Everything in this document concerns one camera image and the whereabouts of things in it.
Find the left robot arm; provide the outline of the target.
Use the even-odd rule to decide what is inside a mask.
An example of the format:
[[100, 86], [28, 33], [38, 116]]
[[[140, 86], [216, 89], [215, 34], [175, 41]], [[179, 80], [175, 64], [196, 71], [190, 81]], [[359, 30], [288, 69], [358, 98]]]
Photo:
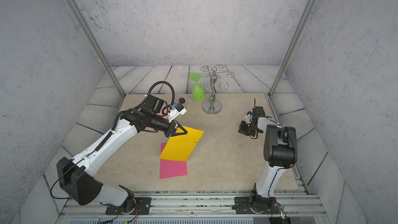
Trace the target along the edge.
[[176, 121], [176, 117], [187, 111], [184, 103], [184, 98], [179, 99], [165, 108], [166, 116], [161, 116], [163, 100], [147, 95], [136, 108], [119, 112], [107, 133], [73, 158], [62, 158], [57, 163], [60, 188], [79, 205], [99, 202], [115, 206], [124, 214], [131, 213], [136, 206], [134, 193], [121, 185], [103, 184], [94, 175], [114, 152], [140, 132], [153, 129], [167, 138], [186, 135], [187, 130]]

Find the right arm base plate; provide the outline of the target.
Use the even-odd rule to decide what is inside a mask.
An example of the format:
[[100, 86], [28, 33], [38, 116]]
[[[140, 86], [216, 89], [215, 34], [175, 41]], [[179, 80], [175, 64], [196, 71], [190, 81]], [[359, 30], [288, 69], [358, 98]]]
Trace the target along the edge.
[[235, 197], [234, 203], [232, 210], [235, 210], [236, 214], [274, 215], [280, 213], [275, 198]]

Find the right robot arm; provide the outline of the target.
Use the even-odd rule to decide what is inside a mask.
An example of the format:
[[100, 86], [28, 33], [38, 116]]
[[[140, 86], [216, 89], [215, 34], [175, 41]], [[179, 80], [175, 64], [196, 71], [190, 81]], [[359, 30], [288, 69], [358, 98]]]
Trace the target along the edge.
[[255, 106], [240, 123], [238, 132], [251, 139], [265, 135], [263, 156], [267, 167], [254, 185], [249, 205], [251, 208], [271, 207], [276, 201], [274, 192], [280, 178], [298, 159], [296, 129], [278, 123], [265, 115], [263, 107]]

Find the yellow paper sheet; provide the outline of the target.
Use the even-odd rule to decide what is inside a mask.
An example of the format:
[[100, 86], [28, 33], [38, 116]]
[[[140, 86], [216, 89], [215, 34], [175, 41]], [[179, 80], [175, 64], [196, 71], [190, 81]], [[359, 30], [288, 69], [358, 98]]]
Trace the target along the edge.
[[183, 127], [187, 133], [184, 134], [181, 128], [177, 129], [178, 136], [171, 137], [163, 148], [159, 159], [172, 161], [187, 161], [194, 148], [200, 141], [204, 131]]

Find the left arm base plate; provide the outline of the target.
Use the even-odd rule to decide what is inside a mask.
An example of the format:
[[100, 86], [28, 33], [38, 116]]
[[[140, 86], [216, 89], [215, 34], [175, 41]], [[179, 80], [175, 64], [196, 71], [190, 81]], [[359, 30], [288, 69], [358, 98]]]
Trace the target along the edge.
[[150, 197], [127, 198], [121, 206], [108, 206], [105, 215], [149, 215], [151, 201]]

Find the magenta paper sheet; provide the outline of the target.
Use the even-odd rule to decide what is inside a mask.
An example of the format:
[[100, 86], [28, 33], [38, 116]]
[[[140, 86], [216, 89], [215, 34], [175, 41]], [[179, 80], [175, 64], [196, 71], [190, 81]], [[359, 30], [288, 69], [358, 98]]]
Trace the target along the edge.
[[186, 161], [160, 160], [160, 179], [186, 175], [188, 175]]

